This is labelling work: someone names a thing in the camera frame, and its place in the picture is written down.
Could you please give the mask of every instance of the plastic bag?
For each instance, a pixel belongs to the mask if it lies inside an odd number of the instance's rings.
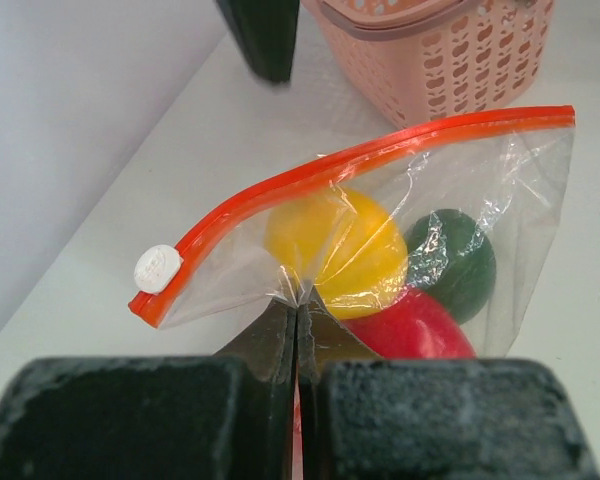
[[[319,158],[147,253],[136,279],[153,286],[130,308],[158,327],[315,289],[381,355],[503,355],[559,223],[573,130],[571,107],[506,109]]]

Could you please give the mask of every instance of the wall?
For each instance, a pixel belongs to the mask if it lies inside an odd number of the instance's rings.
[[[212,0],[0,0],[0,329],[224,31]]]

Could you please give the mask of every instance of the yellow ball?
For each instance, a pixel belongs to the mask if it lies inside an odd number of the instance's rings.
[[[373,199],[326,189],[275,207],[265,248],[296,281],[313,283],[338,320],[377,313],[404,285],[407,246],[398,226]]]

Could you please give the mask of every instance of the tabletop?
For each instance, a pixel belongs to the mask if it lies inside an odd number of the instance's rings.
[[[539,77],[516,105],[572,104],[561,225],[510,356],[567,388],[600,465],[600,0],[562,0]],[[344,79],[302,12],[290,88],[254,81],[226,37],[0,333],[0,394],[38,357],[210,354],[242,326],[212,316],[154,330],[132,315],[132,273],[237,191],[393,130]],[[254,304],[254,312],[263,304]]]

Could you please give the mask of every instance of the pink basket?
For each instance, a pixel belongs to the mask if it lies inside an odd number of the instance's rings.
[[[533,83],[554,0],[302,0],[398,127],[500,108]]]

